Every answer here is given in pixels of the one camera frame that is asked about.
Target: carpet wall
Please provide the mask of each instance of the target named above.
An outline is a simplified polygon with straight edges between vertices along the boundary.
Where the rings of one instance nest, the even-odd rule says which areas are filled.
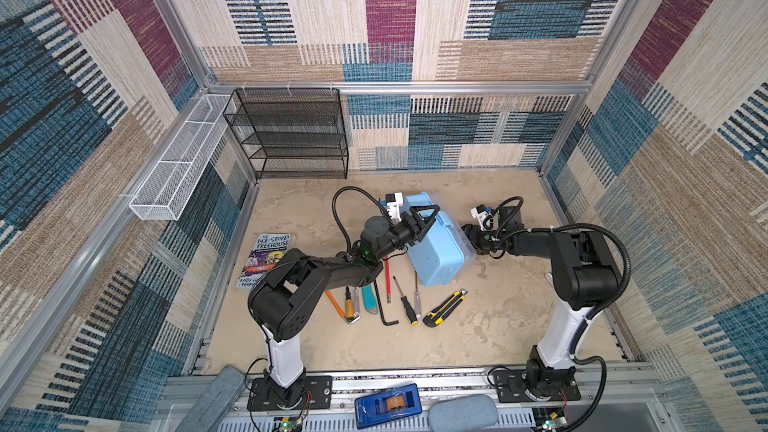
[[[620,0],[173,0],[222,82],[578,80]]]
[[[197,84],[153,0],[0,0],[0,44],[2,353]],[[146,424],[245,189],[222,142],[182,220],[134,221],[0,430]]]
[[[768,430],[768,0],[644,0],[547,178],[688,430]]]
[[[221,82],[580,80],[620,2],[173,1]],[[350,169],[535,166],[560,100],[350,96]]]

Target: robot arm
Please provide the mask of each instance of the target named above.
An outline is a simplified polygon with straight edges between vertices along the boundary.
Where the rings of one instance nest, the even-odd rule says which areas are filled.
[[[310,319],[324,291],[346,285],[363,287],[376,280],[384,257],[423,240],[439,210],[439,206],[410,207],[410,213],[402,212],[394,225],[385,217],[370,217],[350,254],[320,258],[292,248],[251,289],[251,316],[275,341],[292,338]],[[297,286],[296,290],[291,292],[286,283]]]
[[[270,359],[264,382],[255,388],[259,395],[252,394],[253,402],[273,401],[285,409],[299,403],[306,390],[299,332],[310,320],[322,293],[346,285],[361,287],[376,280],[382,260],[406,244],[423,240],[439,210],[438,206],[410,207],[394,224],[390,217],[370,217],[360,240],[348,251],[320,258],[292,248],[262,276],[248,294],[248,311],[264,332]],[[296,289],[291,292],[286,284]]]
[[[510,200],[492,210],[500,215],[498,230],[487,230],[484,227],[490,222],[487,219],[478,225],[467,224],[462,230],[477,254],[501,258],[509,253],[550,259],[552,273],[548,278],[558,300],[549,330],[533,346],[526,363],[525,374],[522,374],[524,392],[531,400],[549,400],[559,390],[575,384],[575,365],[599,362],[602,370],[600,386],[592,403],[580,418],[563,429],[566,432],[579,427],[590,417],[603,393],[607,373],[605,361],[599,356],[581,360],[576,358],[576,353],[595,317],[626,290],[631,272],[629,255],[616,235],[599,226],[571,224],[558,228],[526,228],[520,219],[522,200],[515,207],[504,207]],[[621,274],[606,237],[621,254]]]

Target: gray sponge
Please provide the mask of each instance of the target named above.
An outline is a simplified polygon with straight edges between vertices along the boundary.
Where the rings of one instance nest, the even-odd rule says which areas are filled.
[[[429,427],[435,432],[467,432],[498,422],[498,411],[487,395],[447,400],[429,409]]]
[[[227,365],[197,399],[176,432],[212,432],[245,388],[245,374]]]

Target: book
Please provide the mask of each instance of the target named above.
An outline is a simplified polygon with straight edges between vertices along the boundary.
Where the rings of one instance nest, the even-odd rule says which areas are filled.
[[[240,272],[235,288],[252,288],[263,274],[280,261],[288,250],[290,241],[290,234],[259,234],[245,262],[245,267]]]

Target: beige floor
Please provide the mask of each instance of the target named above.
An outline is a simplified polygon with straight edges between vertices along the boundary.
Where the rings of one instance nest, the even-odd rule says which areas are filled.
[[[428,191],[439,194],[458,225],[472,220],[469,209],[479,203],[496,206],[509,196],[523,196],[523,221],[529,226],[550,226],[555,217],[533,171],[428,172],[360,175],[347,180],[269,179],[261,183],[253,217],[246,231],[234,277],[242,269],[260,232],[290,232],[293,247],[306,254],[333,256],[345,247],[331,215],[331,198],[343,186],[358,186],[375,197],[388,192],[405,195]],[[352,240],[360,236],[376,208],[356,192],[344,192],[337,203],[339,216]],[[327,298],[322,298],[301,332],[302,360],[308,370],[408,368],[446,365],[522,363],[531,346],[548,326],[555,294],[544,274],[549,261],[505,255],[501,260],[480,257],[448,285],[419,287],[425,311],[434,308],[459,288],[467,300],[436,328],[406,321],[402,303],[392,284],[392,304],[384,301],[385,327],[378,315],[362,312],[362,319],[347,324]],[[407,255],[391,260],[392,274],[412,300],[414,269]],[[386,293],[384,273],[379,290]],[[246,308],[248,292],[230,281],[214,336],[208,348],[205,374],[216,374],[226,364],[245,370],[265,355],[262,334]],[[343,304],[343,289],[332,291]],[[590,330],[580,355],[601,354],[620,360],[606,323],[599,319]]]

